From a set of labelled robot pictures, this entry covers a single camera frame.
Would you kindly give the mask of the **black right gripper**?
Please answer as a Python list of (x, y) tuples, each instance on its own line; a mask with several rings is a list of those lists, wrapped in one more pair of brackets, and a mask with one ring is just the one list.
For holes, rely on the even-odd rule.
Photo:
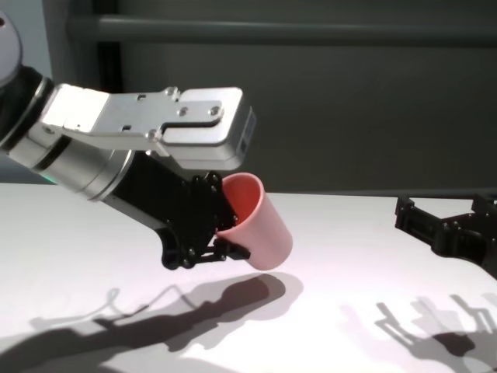
[[(444, 218), (436, 254), (465, 260), (496, 279), (496, 196), (475, 194), (474, 213)], [(439, 231), (438, 217), (418, 208), (410, 198), (400, 196), (395, 206), (396, 229), (432, 246)]]

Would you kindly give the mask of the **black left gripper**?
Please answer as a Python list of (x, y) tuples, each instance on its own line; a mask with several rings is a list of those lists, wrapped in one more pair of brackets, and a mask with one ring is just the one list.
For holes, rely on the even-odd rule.
[(225, 239), (209, 245), (215, 232), (234, 228), (238, 221), (219, 173), (195, 175), (188, 181), (137, 152), (103, 202), (158, 235), (162, 266), (168, 270), (251, 256), (244, 246)]

